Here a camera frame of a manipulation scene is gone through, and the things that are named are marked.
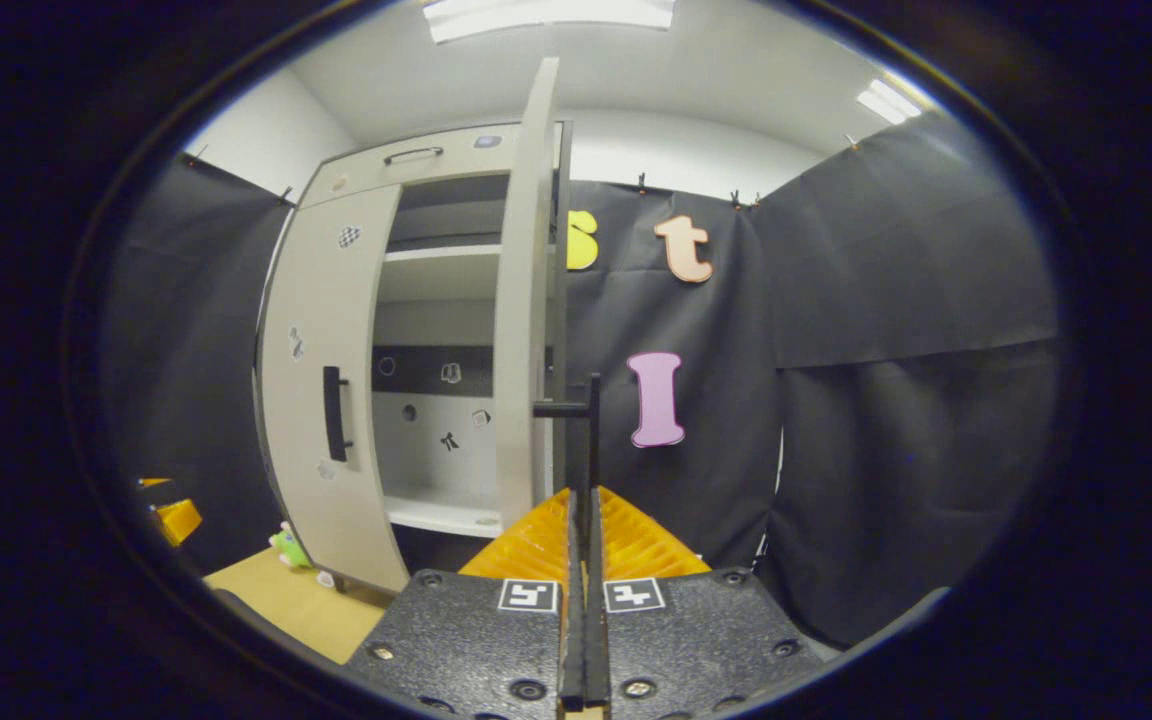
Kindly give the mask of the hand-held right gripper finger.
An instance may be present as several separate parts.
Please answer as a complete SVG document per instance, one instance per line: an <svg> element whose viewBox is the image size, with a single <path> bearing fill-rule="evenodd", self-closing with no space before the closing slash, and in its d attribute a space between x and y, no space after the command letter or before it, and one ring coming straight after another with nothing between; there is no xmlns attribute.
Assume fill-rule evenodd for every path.
<svg viewBox="0 0 1152 720"><path fill-rule="evenodd" d="M562 488L460 571L417 571L346 670L440 719L562 717L582 684L577 516Z"/></svg>
<svg viewBox="0 0 1152 720"><path fill-rule="evenodd" d="M591 500L588 688L609 719L710 719L826 665L753 571L710 568L609 488Z"/></svg>

